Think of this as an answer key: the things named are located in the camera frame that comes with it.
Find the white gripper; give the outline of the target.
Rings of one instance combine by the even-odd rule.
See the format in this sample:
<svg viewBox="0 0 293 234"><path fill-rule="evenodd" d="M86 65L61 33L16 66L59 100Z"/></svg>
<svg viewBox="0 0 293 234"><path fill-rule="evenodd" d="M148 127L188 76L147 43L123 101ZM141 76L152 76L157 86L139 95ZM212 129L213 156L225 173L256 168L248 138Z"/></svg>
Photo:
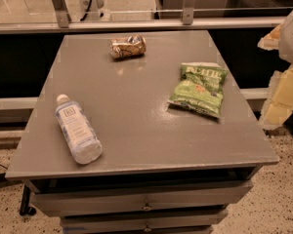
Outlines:
<svg viewBox="0 0 293 234"><path fill-rule="evenodd" d="M276 26L260 39L258 47L267 51L278 49L281 59L293 63L293 11L286 17L283 25ZM284 72L273 73L259 124L264 130L275 130L281 127L292 113L293 64Z"/></svg>

